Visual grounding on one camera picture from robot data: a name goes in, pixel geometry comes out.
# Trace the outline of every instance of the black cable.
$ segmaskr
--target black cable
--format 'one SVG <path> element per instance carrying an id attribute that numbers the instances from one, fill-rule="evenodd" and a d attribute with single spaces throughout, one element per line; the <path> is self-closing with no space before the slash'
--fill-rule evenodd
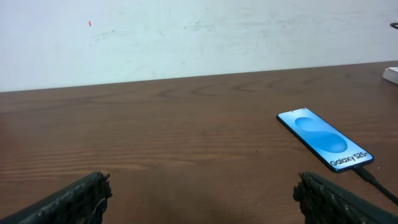
<path id="1" fill-rule="evenodd" d="M 398 22 L 393 22 L 392 24 L 390 24 L 390 26 L 392 28 L 398 29 Z"/>
<path id="2" fill-rule="evenodd" d="M 354 167 L 355 173 L 357 173 L 362 179 L 365 181 L 371 183 L 375 188 L 377 188 L 381 193 L 383 193 L 387 198 L 389 198 L 392 202 L 394 202 L 396 205 L 398 205 L 398 198 L 393 195 L 390 191 L 388 191 L 386 188 L 384 188 L 377 180 L 376 178 L 369 173 L 364 167 Z"/>

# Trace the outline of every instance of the smartphone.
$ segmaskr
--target smartphone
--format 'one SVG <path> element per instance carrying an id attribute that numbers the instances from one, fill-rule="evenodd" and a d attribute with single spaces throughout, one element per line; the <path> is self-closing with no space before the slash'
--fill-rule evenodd
<path id="1" fill-rule="evenodd" d="M 333 172 L 373 161 L 370 153 L 309 109 L 280 113 L 277 119 Z"/>

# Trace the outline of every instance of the phone wallpaper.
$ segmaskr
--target phone wallpaper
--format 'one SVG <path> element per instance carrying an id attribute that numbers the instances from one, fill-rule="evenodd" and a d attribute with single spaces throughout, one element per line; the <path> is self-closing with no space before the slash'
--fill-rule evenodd
<path id="1" fill-rule="evenodd" d="M 303 108 L 278 115 L 290 128 L 336 169 L 373 157 L 310 110 Z"/>

